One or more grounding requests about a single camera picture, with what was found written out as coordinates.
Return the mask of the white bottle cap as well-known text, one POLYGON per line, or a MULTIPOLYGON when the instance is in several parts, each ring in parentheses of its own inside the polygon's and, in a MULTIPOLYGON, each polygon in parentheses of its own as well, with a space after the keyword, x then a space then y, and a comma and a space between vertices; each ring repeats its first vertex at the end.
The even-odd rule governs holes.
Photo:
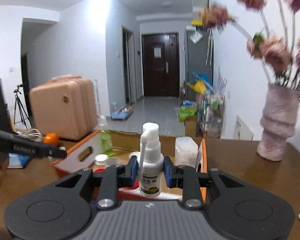
POLYGON ((95 157, 94 159, 94 163, 96 165, 105 165, 107 160, 108 160, 108 156, 106 154, 99 154, 95 157))

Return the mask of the translucent plastic container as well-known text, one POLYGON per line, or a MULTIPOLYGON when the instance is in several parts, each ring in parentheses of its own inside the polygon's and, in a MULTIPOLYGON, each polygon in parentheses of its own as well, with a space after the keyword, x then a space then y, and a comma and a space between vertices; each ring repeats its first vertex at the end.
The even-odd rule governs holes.
POLYGON ((175 165, 196 166, 198 145, 191 137, 178 137, 175 140, 175 165))

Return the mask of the small white spray bottle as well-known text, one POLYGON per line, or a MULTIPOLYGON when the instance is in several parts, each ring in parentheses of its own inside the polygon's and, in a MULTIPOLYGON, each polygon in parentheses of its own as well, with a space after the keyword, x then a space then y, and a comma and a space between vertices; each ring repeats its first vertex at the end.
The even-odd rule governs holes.
POLYGON ((161 153, 159 125, 147 122, 142 126, 140 153, 137 157, 140 194, 146 198, 156 198, 161 194, 161 175, 164 156, 161 153))

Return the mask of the green liquid spray bottle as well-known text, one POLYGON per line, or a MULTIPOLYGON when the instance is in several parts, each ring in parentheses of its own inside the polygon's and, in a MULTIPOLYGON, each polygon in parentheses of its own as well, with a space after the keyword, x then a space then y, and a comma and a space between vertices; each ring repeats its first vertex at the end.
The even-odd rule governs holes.
POLYGON ((113 155, 113 144, 111 140, 111 132, 108 128, 108 122, 105 116, 98 117, 98 125, 101 131, 101 146, 102 152, 107 156, 113 155))

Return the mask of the white red lint brush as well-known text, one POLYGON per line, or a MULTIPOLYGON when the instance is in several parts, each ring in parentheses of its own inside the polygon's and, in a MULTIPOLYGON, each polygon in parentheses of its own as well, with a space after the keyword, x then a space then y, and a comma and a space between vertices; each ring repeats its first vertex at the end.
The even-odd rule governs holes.
POLYGON ((117 186, 129 190, 134 190, 139 187, 137 180, 137 168, 126 168, 125 166, 110 166, 107 168, 98 168, 94 171, 98 178, 104 177, 106 171, 116 171, 117 186))

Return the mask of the blue tissue pack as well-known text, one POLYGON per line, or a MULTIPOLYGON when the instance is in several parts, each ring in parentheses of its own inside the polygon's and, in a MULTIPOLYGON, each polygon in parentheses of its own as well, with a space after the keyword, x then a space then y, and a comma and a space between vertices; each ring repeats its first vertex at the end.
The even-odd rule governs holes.
POLYGON ((31 160, 29 156, 10 153, 8 169, 23 169, 31 160))

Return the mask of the red orange cardboard box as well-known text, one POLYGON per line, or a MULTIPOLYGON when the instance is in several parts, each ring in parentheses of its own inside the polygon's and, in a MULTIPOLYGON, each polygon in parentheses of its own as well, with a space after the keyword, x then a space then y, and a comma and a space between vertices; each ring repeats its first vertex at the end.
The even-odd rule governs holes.
MULTIPOLYGON (((175 163, 175 140, 177 137, 160 135, 161 152, 168 155, 175 163)), ((138 133, 111 131, 113 150, 108 157, 96 157, 103 154, 101 147, 101 131, 96 130, 80 141, 61 140, 62 149, 65 148, 68 158, 65 160, 49 157, 50 164, 54 167, 59 178, 63 178, 79 169, 90 167, 94 172, 101 172, 111 165, 126 165, 132 155, 137 155, 140 149, 140 135, 138 133)), ((207 172, 207 154, 205 140, 194 138, 198 147, 199 164, 196 169, 199 172, 207 172)), ((137 182, 133 187, 119 189, 120 199, 145 199, 140 194, 137 182)), ((161 194, 156 199, 182 199, 181 189, 170 189, 166 186, 164 175, 161 176, 161 194)))

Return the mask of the orange fruit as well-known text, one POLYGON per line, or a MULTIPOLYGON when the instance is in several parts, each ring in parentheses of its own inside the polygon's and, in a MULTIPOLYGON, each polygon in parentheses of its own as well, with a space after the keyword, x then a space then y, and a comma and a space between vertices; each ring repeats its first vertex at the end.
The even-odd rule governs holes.
POLYGON ((43 138, 43 143, 52 146, 58 146, 59 136, 56 133, 49 133, 43 138))

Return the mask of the floor clutter of toys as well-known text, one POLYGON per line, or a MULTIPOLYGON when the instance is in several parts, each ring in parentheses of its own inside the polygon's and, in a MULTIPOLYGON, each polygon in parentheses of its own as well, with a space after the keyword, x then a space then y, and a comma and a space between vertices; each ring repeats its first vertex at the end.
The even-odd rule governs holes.
POLYGON ((221 138, 227 79, 217 76, 217 87, 203 73, 192 73, 194 79, 180 88, 179 107, 175 108, 178 120, 184 124, 186 137, 221 138))

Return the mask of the pink ribbed suitcase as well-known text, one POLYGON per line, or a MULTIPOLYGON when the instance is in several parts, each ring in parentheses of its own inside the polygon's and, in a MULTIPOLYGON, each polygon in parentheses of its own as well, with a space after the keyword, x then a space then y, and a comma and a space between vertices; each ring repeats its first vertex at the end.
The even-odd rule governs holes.
POLYGON ((54 77, 30 90, 36 129, 43 134, 78 140, 97 125, 94 84, 81 76, 54 77))

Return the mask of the pink ceramic vase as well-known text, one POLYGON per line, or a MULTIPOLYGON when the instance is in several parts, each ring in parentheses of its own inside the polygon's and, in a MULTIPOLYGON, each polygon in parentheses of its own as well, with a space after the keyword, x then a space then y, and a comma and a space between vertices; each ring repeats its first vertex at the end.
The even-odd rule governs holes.
POLYGON ((300 91, 270 83, 260 124, 262 137, 257 153, 269 161, 281 161, 287 139, 295 134, 300 105, 300 91))

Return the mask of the dark brown entrance door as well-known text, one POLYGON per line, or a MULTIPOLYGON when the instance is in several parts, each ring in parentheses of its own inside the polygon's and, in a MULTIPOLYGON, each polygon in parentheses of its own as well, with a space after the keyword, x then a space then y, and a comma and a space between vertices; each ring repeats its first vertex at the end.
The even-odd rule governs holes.
POLYGON ((142 35, 144 96, 179 97, 177 33, 142 35))

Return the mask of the grey refrigerator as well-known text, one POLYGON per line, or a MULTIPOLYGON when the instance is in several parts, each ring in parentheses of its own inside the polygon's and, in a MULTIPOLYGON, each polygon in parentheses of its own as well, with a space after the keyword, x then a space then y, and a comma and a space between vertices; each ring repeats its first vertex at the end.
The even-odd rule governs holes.
POLYGON ((185 31, 185 82, 193 83, 202 76, 213 84, 213 37, 211 30, 185 31))

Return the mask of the yellow box on refrigerator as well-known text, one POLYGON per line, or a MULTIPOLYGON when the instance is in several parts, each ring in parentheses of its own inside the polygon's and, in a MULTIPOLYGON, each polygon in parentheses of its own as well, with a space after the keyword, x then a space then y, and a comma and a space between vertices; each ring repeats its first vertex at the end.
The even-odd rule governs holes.
POLYGON ((202 26, 203 24, 202 24, 202 21, 201 21, 201 20, 192 20, 191 25, 192 25, 192 26, 200 27, 200 26, 202 26))

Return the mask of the dried pink roses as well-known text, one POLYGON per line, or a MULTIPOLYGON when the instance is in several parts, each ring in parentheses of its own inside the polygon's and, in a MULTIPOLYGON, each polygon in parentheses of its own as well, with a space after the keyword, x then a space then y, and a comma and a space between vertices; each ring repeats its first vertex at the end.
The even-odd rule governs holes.
POLYGON ((198 12, 202 27, 207 30, 223 29, 232 24, 246 39, 247 51, 254 60, 273 69, 276 85, 300 91, 300 37, 296 37, 296 14, 300 12, 300 0, 277 0, 283 27, 283 38, 271 34, 264 9, 266 0, 237 0, 260 15, 263 29, 250 35, 220 4, 207 5, 198 12))

